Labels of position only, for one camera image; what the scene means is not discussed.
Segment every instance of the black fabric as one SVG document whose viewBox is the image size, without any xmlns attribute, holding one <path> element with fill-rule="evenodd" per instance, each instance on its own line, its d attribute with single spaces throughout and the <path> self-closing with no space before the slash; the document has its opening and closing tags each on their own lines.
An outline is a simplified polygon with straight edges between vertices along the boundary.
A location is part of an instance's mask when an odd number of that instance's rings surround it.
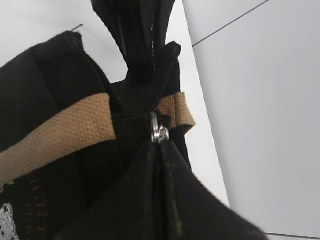
<svg viewBox="0 0 320 240">
<path fill-rule="evenodd" d="M 110 96 L 116 134 L 4 186 L 0 207 L 12 204 L 20 240 L 265 239 L 193 175 L 184 126 L 170 130 L 171 140 L 151 143 L 150 112 L 180 91 L 180 50 L 171 43 L 156 53 L 156 76 L 145 85 L 130 73 L 110 84 L 74 32 L 0 69 L 0 151 L 98 93 Z M 170 117 L 156 112 L 169 127 Z"/>
<path fill-rule="evenodd" d="M 141 144 L 121 181 L 54 240 L 266 240 L 193 175 L 172 140 Z"/>
</svg>

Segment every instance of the zipper pull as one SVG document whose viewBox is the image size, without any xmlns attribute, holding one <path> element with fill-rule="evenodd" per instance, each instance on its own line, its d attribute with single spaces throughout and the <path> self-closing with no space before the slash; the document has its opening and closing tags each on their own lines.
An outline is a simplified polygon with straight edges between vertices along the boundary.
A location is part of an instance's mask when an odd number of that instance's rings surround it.
<svg viewBox="0 0 320 240">
<path fill-rule="evenodd" d="M 157 114 L 151 112 L 151 141 L 154 144 L 160 144 L 169 139 L 169 130 L 163 125 L 159 126 Z"/>
</svg>

